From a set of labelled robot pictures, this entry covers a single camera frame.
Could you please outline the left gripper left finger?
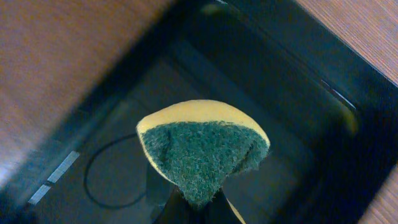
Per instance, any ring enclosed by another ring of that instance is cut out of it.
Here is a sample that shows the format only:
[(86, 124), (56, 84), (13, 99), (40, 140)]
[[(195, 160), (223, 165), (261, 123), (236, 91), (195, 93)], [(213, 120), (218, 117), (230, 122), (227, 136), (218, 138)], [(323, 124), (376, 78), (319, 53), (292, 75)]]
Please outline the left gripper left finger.
[(175, 187), (170, 194), (163, 210), (153, 224), (202, 224), (204, 218), (183, 197), (183, 193)]

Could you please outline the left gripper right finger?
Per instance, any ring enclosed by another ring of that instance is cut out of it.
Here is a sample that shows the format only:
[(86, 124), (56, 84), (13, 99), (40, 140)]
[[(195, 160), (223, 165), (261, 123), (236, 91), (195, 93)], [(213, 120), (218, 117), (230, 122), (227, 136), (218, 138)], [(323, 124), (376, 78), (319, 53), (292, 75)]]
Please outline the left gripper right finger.
[(205, 224), (242, 224), (222, 189), (205, 206)]

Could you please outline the green yellow sponge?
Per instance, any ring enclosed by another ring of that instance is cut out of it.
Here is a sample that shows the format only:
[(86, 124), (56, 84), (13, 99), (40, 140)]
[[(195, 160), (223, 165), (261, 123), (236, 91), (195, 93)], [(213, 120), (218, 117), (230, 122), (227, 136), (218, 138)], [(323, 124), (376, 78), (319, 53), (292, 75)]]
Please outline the green yellow sponge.
[(221, 101), (189, 100), (145, 116), (137, 136), (151, 167), (201, 212), (231, 175), (256, 170), (271, 146), (246, 113)]

